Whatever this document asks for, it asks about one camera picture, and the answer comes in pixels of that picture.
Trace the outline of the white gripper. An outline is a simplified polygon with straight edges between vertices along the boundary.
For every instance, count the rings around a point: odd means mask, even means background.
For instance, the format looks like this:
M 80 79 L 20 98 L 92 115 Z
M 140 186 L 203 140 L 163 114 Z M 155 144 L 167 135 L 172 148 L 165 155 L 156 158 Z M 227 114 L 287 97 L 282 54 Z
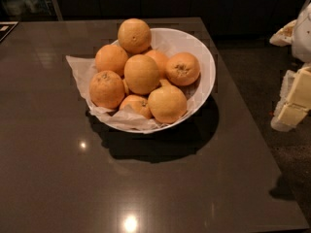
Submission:
M 293 57 L 311 62 L 311 3 L 298 18 L 279 29 L 269 40 L 278 46 L 290 46 Z M 311 66 L 303 65 L 296 72 L 288 70 L 282 80 L 280 101 L 270 125 L 281 132 L 295 129 L 311 111 Z

